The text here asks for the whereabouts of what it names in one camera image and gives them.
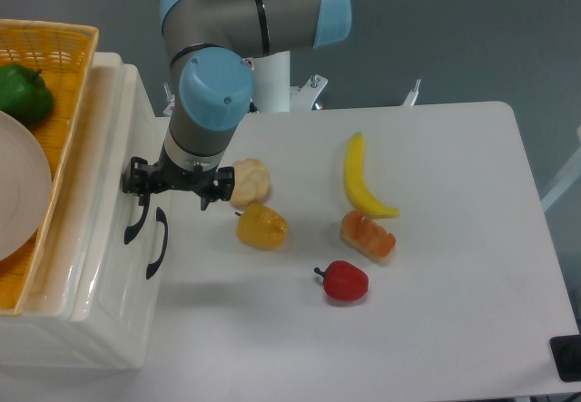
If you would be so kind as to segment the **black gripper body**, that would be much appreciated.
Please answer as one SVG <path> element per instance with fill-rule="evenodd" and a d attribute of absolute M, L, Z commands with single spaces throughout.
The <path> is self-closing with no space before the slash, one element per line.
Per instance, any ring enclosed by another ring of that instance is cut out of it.
<path fill-rule="evenodd" d="M 208 181 L 212 171 L 217 169 L 217 166 L 213 166 L 204 170 L 201 164 L 194 164 L 191 169 L 183 169 L 162 149 L 158 161 L 149 164 L 148 196 L 166 191 L 186 191 L 200 197 L 202 186 Z"/>

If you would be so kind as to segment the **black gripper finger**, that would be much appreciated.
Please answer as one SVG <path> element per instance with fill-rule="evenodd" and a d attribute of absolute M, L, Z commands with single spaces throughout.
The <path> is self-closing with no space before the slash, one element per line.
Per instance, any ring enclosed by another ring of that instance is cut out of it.
<path fill-rule="evenodd" d="M 149 163 L 138 156 L 130 158 L 122 173 L 123 193 L 135 195 L 138 205 L 142 207 L 148 201 L 148 177 Z"/>
<path fill-rule="evenodd" d="M 235 188 L 233 167 L 221 167 L 212 171 L 207 182 L 200 190 L 201 210 L 206 211 L 211 203 L 230 201 Z"/>

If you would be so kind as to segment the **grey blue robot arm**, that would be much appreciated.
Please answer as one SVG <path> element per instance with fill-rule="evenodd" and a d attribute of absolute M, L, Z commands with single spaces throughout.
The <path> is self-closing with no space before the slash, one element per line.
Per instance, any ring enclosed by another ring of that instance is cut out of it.
<path fill-rule="evenodd" d="M 227 201 L 235 172 L 221 159 L 251 108 L 248 60 L 344 40 L 351 1 L 158 1 L 175 104 L 159 159 L 132 158 L 123 191 L 142 205 L 164 191 L 194 192 L 202 206 Z"/>

